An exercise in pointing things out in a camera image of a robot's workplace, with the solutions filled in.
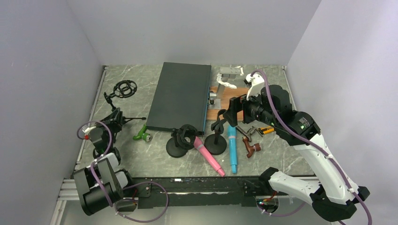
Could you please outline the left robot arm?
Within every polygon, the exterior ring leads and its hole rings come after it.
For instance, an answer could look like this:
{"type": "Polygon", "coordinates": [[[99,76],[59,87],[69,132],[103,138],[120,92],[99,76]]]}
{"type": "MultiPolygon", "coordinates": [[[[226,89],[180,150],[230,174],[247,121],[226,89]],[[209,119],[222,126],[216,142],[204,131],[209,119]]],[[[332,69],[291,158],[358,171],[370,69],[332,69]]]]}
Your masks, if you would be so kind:
{"type": "Polygon", "coordinates": [[[120,164],[114,153],[109,150],[113,144],[110,128],[102,121],[89,121],[102,125],[109,135],[104,153],[96,157],[89,166],[73,173],[78,198],[84,213],[91,216],[134,193],[135,184],[125,170],[115,171],[120,164]]]}

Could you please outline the black clip microphone stand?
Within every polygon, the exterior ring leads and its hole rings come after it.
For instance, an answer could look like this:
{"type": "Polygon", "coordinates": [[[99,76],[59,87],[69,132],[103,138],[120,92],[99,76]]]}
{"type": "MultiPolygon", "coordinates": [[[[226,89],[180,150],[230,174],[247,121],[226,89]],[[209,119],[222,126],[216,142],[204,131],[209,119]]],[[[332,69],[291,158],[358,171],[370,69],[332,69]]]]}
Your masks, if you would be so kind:
{"type": "Polygon", "coordinates": [[[226,111],[226,109],[221,109],[217,113],[217,120],[211,125],[211,130],[214,131],[214,133],[209,135],[204,142],[204,146],[212,155],[222,154],[227,147],[227,142],[222,136],[224,132],[223,125],[226,122],[226,119],[220,119],[220,116],[223,115],[226,111]]]}

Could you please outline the pink microphone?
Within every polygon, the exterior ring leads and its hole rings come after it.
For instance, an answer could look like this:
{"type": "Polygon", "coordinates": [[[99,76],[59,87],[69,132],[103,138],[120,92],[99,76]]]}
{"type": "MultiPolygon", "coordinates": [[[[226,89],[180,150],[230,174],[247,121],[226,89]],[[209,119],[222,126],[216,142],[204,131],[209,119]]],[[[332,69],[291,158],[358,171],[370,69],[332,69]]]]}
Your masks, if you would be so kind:
{"type": "Polygon", "coordinates": [[[194,148],[198,150],[201,155],[205,158],[205,160],[211,165],[211,167],[221,176],[225,176],[225,171],[222,169],[222,167],[219,165],[219,163],[216,161],[216,159],[211,155],[211,153],[207,150],[207,148],[204,146],[203,142],[198,138],[195,137],[194,140],[194,148]]]}

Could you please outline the blue microphone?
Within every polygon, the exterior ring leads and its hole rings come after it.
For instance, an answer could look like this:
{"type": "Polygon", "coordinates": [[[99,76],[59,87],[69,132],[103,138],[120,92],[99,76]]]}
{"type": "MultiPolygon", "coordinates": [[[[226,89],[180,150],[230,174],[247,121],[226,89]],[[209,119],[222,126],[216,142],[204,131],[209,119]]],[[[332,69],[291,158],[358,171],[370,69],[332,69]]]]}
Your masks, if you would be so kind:
{"type": "Polygon", "coordinates": [[[236,128],[232,127],[231,125],[227,128],[227,136],[229,139],[229,155],[230,155],[230,166],[233,174],[237,173],[237,132],[236,128]]]}

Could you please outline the black shock mount stand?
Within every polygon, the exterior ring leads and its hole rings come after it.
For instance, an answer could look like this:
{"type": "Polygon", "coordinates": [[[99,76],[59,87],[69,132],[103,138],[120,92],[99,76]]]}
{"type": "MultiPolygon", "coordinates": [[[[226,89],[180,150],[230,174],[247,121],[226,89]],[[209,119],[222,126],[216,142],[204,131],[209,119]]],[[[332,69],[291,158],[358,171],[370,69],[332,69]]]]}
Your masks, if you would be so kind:
{"type": "Polygon", "coordinates": [[[185,156],[188,150],[194,148],[194,141],[197,136],[198,131],[192,125],[185,124],[180,128],[173,128],[171,138],[166,144],[167,153],[173,158],[185,156]]]}

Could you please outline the black tripod microphone stand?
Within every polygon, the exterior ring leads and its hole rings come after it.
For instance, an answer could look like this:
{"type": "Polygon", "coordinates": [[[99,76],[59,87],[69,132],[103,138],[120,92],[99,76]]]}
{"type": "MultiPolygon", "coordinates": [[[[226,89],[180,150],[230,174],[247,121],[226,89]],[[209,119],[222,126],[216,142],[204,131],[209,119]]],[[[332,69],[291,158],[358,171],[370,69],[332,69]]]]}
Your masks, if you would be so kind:
{"type": "Polygon", "coordinates": [[[116,83],[110,94],[104,92],[105,101],[111,106],[111,113],[122,113],[123,126],[131,120],[146,120],[146,117],[128,117],[123,113],[125,107],[125,99],[136,94],[138,86],[133,80],[121,80],[116,83]]]}

